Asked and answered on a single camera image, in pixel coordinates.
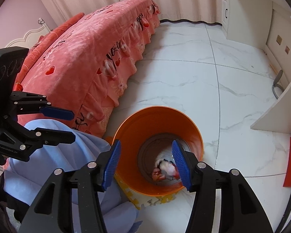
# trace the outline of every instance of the cabinet door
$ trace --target cabinet door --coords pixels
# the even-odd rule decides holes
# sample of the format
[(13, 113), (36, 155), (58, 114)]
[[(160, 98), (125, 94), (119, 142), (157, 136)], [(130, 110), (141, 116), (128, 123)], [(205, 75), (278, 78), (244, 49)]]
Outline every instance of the cabinet door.
[(226, 0), (222, 0), (222, 26), (227, 31), (228, 25), (228, 2)]

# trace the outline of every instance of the blue garment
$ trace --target blue garment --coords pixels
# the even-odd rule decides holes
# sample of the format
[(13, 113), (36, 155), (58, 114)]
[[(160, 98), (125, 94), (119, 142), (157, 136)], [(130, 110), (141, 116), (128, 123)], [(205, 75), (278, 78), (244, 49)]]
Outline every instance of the blue garment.
[[(80, 169), (86, 163), (95, 161), (101, 152), (110, 149), (105, 140), (72, 130), (56, 120), (33, 120), (25, 127), (29, 130), (41, 127), (72, 131), (76, 136), (73, 144), (44, 145), (30, 156), (29, 162), (9, 159), (9, 166), (4, 171), (4, 190), (28, 205), (31, 205), (55, 169), (62, 168), (64, 171)], [(108, 233), (128, 233), (137, 217), (137, 209), (131, 202), (120, 204), (120, 191), (115, 180), (106, 192), (98, 193), (98, 198)], [(74, 232), (81, 233), (77, 190), (72, 190), (72, 202)]]

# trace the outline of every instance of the white tile floor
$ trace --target white tile floor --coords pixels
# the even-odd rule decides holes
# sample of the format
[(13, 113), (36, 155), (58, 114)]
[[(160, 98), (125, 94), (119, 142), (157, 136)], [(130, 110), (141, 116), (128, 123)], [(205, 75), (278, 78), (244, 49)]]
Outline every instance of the white tile floor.
[[(203, 160), (218, 170), (239, 169), (275, 230), (291, 192), (282, 187), (290, 136), (250, 129), (275, 101), (275, 74), (264, 52), (227, 40), (218, 25), (162, 23), (136, 66), (106, 136), (147, 106), (184, 112), (201, 132)], [(218, 191), (213, 233), (218, 232), (220, 200)], [(193, 201), (194, 194), (182, 190), (167, 204), (141, 210), (138, 233), (185, 232)]]

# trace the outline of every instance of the camera lens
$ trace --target camera lens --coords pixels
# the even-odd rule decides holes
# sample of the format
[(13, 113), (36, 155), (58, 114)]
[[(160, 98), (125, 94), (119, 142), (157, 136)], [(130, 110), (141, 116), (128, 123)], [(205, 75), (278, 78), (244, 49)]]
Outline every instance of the camera lens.
[(22, 66), (23, 63), (24, 63), (24, 59), (20, 59), (17, 63), (16, 69), (18, 70)]
[(6, 67), (5, 65), (0, 67), (0, 81), (2, 80), (4, 74), (5, 74), (5, 70), (6, 70)]
[(13, 73), (15, 66), (16, 66), (16, 63), (17, 63), (17, 60), (14, 60), (10, 63), (9, 68), (8, 68), (8, 72), (6, 74), (7, 76), (10, 76)]

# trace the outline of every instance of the gray fabric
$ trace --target gray fabric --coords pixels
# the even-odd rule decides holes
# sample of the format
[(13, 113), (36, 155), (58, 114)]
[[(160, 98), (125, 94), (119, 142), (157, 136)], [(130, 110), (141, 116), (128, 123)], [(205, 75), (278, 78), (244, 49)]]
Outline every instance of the gray fabric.
[(14, 210), (9, 209), (5, 202), (0, 202), (0, 221), (10, 233), (17, 233), (20, 222), (14, 217)]

